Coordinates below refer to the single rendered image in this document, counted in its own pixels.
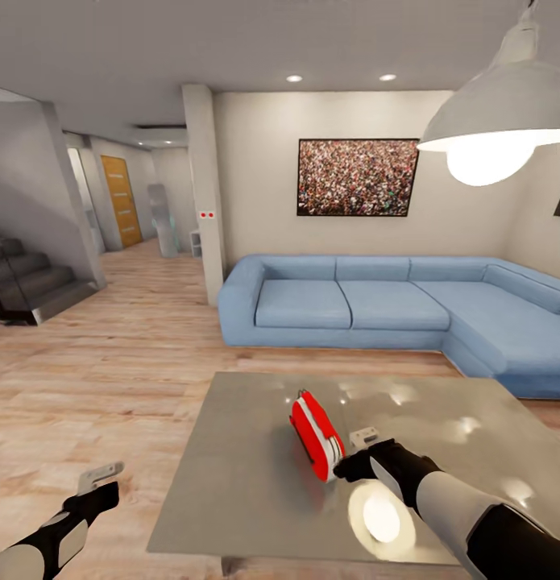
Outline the radio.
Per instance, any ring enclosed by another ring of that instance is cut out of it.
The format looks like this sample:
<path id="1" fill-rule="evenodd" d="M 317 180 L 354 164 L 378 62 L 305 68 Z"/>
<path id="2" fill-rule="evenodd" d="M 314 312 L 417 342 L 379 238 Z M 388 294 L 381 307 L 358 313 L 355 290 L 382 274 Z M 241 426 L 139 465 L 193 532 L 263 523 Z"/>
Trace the radio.
<path id="1" fill-rule="evenodd" d="M 344 445 L 310 392 L 301 391 L 292 406 L 290 421 L 316 476 L 325 483 L 337 478 L 333 468 L 346 457 Z"/>

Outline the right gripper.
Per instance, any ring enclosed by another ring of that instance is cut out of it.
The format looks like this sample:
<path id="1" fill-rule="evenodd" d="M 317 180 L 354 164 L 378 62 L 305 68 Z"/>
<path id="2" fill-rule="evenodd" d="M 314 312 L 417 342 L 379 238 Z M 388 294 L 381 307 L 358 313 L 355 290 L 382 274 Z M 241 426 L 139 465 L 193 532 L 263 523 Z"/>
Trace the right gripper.
<path id="1" fill-rule="evenodd" d="M 364 468 L 363 457 L 366 450 L 358 450 L 357 454 L 340 460 L 338 466 L 333 468 L 337 478 L 346 478 L 347 482 L 353 483 L 361 479 L 373 479 Z"/>

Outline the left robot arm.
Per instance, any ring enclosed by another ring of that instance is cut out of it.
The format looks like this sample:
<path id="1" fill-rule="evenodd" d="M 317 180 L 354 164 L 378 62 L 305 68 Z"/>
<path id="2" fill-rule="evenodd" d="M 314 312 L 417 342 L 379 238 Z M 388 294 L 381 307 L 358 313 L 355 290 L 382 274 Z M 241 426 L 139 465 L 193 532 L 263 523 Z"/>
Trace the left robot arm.
<path id="1" fill-rule="evenodd" d="M 124 462 L 113 462 L 80 474 L 78 493 L 64 501 L 63 510 L 0 552 L 0 580 L 53 580 L 84 548 L 92 521 L 118 506 L 118 482 L 101 487 L 95 483 L 124 469 Z"/>

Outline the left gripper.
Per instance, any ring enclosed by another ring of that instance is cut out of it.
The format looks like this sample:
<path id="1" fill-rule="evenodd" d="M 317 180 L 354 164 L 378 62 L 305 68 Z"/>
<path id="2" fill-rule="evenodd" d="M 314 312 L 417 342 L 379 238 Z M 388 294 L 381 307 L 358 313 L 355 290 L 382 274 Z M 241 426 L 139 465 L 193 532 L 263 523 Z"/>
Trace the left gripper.
<path id="1" fill-rule="evenodd" d="M 101 512 L 116 508 L 119 503 L 118 482 L 114 481 L 99 487 L 96 491 L 86 495 L 74 495 L 63 503 L 63 510 L 71 508 L 77 503 L 89 503 L 93 507 L 95 519 Z"/>

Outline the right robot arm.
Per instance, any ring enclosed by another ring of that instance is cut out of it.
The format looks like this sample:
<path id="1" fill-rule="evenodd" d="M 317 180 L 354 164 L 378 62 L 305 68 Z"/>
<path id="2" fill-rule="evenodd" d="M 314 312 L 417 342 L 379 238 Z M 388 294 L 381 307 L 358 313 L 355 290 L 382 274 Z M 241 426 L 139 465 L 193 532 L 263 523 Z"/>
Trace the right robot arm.
<path id="1" fill-rule="evenodd" d="M 407 451 L 376 442 L 373 426 L 354 431 L 354 455 L 333 468 L 353 483 L 380 479 L 427 524 L 474 580 L 560 580 L 560 540 L 517 505 L 479 491 Z"/>

